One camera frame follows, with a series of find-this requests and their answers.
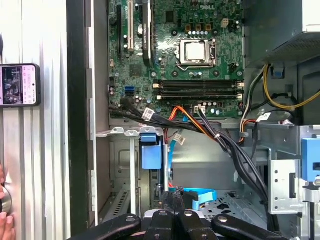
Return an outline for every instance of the pcie slot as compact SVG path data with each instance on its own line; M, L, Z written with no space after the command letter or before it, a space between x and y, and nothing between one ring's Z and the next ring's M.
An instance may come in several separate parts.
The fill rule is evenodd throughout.
M157 100L237 99L241 91L160 91Z
M118 41L117 41L117 48L118 48L118 56L121 58L122 56L122 6L117 5L116 6L116 24L117 24L117 35L118 35Z
M159 88L170 89L233 89L237 82L233 80L167 80L161 81Z
M151 41L151 27L152 27L152 3L151 0L144 0L142 5L143 23L142 23L142 53L143 62L147 67L153 65L152 61L152 41Z
M135 50L134 45L134 0L128 0L128 51Z

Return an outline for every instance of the smartphone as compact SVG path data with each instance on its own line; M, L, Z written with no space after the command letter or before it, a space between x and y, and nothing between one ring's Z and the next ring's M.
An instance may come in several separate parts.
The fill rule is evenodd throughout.
M40 67L33 63L0 65L0 108L41 103Z

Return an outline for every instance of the hand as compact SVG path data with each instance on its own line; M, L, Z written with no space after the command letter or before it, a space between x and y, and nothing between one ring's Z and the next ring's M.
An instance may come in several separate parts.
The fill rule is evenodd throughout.
M5 197L2 184L5 183L5 173L0 165L0 199ZM14 229L13 216L7 216L6 212L0 213L0 240L15 240L16 231Z
M16 240L14 218L6 212L0 213L0 240Z

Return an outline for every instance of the blue sata port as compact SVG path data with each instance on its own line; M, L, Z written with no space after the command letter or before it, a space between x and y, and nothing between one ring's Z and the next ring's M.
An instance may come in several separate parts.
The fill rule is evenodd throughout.
M125 86L124 87L124 94L127 96L132 96L135 94L135 87L134 86Z

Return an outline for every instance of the pci slot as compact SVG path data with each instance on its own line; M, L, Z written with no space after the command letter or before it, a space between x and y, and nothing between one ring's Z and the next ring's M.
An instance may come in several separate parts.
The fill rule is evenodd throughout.
M117 35L118 35L118 41L117 41L117 48L118 48L118 56L122 57L122 6L117 5L116 6L116 24L117 24Z
M160 91L157 100L237 99L242 91Z
M135 50L134 44L134 0L128 0L128 51L133 52Z
M163 80L159 82L159 88L166 91L192 90L192 89L233 89L237 87L235 80Z

